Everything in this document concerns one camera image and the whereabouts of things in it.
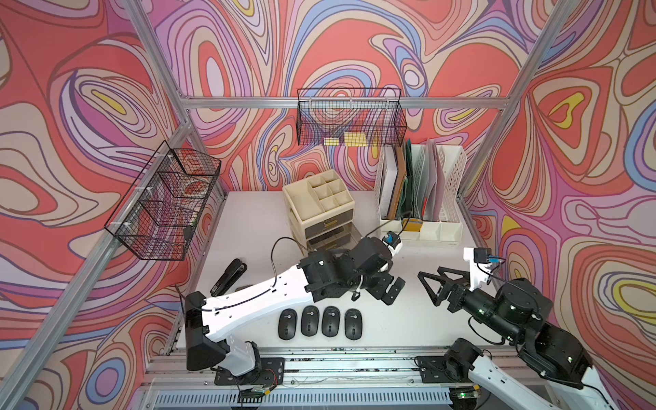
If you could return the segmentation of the black wireless mouse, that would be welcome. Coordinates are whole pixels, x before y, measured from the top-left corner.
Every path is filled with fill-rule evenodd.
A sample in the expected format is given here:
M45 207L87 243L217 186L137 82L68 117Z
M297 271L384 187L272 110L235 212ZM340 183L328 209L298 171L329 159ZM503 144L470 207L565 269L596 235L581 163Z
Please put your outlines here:
M302 311L301 332L303 336L313 337L319 330L319 309L313 305Z
M362 314L358 309L348 309L344 316L344 334L348 340L359 340L363 332Z
M340 329L341 313L337 307L328 306L324 309L321 321L322 334L327 338L334 338Z
M297 333L297 311L295 309L285 309L281 312L278 319L278 337L281 340L289 341Z

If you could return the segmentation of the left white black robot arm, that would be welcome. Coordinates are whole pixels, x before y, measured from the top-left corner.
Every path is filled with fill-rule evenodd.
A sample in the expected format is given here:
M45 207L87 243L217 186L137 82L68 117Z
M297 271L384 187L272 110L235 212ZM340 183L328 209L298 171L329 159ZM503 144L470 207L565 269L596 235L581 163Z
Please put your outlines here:
M205 297L194 291L184 297L186 368L191 372L220 367L235 377L261 368L256 343L235 332L261 317L302 304L339 299L362 292L393 304L405 285L391 275L403 243L398 234L364 237L353 249L316 250L274 277L240 291Z

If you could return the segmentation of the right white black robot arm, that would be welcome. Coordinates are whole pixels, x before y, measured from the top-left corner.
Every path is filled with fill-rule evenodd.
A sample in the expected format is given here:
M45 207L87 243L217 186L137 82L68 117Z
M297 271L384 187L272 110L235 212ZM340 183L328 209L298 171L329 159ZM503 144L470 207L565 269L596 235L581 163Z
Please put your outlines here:
M526 278L505 282L493 296L481 289L470 290L469 275L460 270L420 272L418 279L434 306L447 302L449 312L464 311L499 335L529 369L548 382L567 408L614 407L591 355L572 333L548 322L553 304ZM555 408L464 338L458 338L442 356L416 360L424 379L443 375L455 383L472 382L512 409Z

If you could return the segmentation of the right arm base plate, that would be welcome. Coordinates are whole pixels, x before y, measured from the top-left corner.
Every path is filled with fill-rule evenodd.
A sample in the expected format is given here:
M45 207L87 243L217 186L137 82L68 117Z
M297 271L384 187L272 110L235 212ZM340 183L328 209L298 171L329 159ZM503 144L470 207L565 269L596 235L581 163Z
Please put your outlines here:
M414 365L420 372L423 384L459 383L461 379L447 369L444 356L415 356Z

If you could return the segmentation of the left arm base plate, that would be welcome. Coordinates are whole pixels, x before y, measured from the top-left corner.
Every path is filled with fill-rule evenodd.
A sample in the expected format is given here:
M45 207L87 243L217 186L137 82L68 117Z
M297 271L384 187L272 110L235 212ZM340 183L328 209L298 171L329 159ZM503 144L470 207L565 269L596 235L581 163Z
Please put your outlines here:
M285 377L285 359L283 357L265 357L260 360L255 369L242 376L233 376L221 367L215 373L214 384L217 386L247 386L273 387L283 384Z

